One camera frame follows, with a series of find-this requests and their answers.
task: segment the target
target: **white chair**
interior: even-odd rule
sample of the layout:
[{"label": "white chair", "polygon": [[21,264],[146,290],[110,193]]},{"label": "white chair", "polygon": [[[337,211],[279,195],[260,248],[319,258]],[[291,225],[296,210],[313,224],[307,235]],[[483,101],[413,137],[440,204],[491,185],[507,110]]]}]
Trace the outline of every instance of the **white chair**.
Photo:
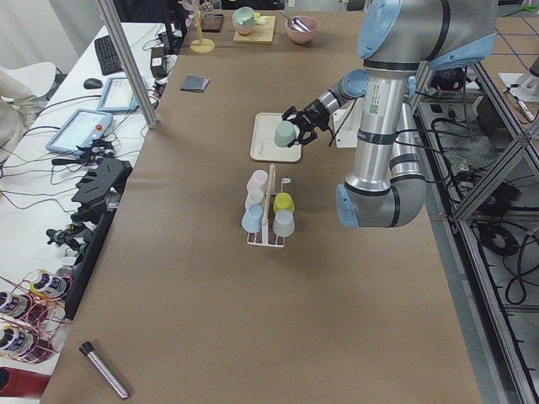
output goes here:
[{"label": "white chair", "polygon": [[[0,71],[24,84],[37,98],[43,97],[49,92],[56,78],[56,66],[49,61],[35,63],[20,69],[7,69],[0,65]],[[9,98],[3,99],[7,102],[13,101]]]}]

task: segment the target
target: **bottle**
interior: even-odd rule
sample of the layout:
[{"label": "bottle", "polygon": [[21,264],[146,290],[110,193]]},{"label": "bottle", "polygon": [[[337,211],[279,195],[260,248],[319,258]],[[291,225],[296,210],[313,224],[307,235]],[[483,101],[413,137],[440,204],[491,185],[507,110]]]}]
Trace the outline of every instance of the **bottle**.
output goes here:
[{"label": "bottle", "polygon": [[12,359],[38,364],[48,359],[53,351],[50,342],[16,327],[7,326],[0,330],[0,353]]},{"label": "bottle", "polygon": [[45,318],[47,308],[40,303],[34,303],[28,295],[16,295],[11,292],[0,292],[0,313],[15,320],[37,325]]},{"label": "bottle", "polygon": [[30,291],[46,299],[59,299],[69,291],[69,283],[66,278],[56,276],[43,269],[30,274],[28,281],[30,282]]}]

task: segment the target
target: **white drying rack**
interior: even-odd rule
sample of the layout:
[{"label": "white drying rack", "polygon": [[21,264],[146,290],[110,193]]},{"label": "white drying rack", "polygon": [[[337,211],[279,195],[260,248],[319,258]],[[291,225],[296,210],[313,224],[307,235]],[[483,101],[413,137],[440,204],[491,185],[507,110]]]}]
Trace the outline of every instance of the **white drying rack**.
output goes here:
[{"label": "white drying rack", "polygon": [[[269,229],[271,199],[278,194],[278,192],[275,192],[275,165],[270,164],[269,170],[268,188],[265,192],[264,214],[262,216],[262,230],[258,233],[247,233],[247,244],[261,247],[283,248],[285,246],[286,237],[279,237]],[[289,183],[292,183],[290,178],[282,178],[280,180],[279,192],[283,192],[283,186]]]}]

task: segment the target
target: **white cloth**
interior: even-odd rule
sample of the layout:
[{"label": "white cloth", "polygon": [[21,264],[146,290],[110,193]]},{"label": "white cloth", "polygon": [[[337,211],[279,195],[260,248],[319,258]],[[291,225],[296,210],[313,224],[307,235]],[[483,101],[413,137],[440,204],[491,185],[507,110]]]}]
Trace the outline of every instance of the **white cloth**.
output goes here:
[{"label": "white cloth", "polygon": [[13,104],[0,98],[0,163],[18,145],[25,131],[34,123],[40,110],[36,97],[21,82],[0,71],[0,96],[12,98]]}]

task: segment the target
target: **black mouse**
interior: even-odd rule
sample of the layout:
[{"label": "black mouse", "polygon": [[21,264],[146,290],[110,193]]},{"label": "black mouse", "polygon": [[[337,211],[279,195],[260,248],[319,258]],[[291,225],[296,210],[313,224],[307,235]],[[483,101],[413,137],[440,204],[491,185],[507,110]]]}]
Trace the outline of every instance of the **black mouse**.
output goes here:
[{"label": "black mouse", "polygon": [[95,88],[102,88],[103,82],[98,78],[89,78],[84,82],[83,86],[87,90],[93,90]]}]

